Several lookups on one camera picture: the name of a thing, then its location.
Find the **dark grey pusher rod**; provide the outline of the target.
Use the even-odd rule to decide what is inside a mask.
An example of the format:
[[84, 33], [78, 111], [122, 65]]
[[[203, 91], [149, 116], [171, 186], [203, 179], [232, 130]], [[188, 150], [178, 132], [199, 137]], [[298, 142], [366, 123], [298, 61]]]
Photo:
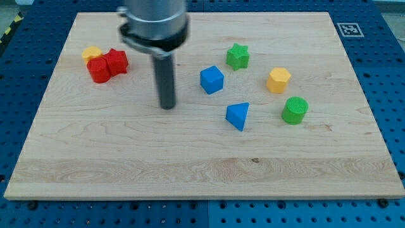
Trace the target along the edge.
[[163, 58], [153, 57], [154, 75], [158, 92], [159, 105], [170, 110], [176, 105], [175, 72], [171, 54]]

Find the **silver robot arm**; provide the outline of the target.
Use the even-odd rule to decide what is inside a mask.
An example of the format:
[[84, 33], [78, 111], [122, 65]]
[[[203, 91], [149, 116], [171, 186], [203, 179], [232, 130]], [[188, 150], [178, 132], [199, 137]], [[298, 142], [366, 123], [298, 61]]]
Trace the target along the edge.
[[151, 56], [159, 105], [175, 107], [173, 52], [187, 39], [189, 17], [186, 0], [125, 0], [117, 13], [126, 18], [120, 26], [121, 40]]

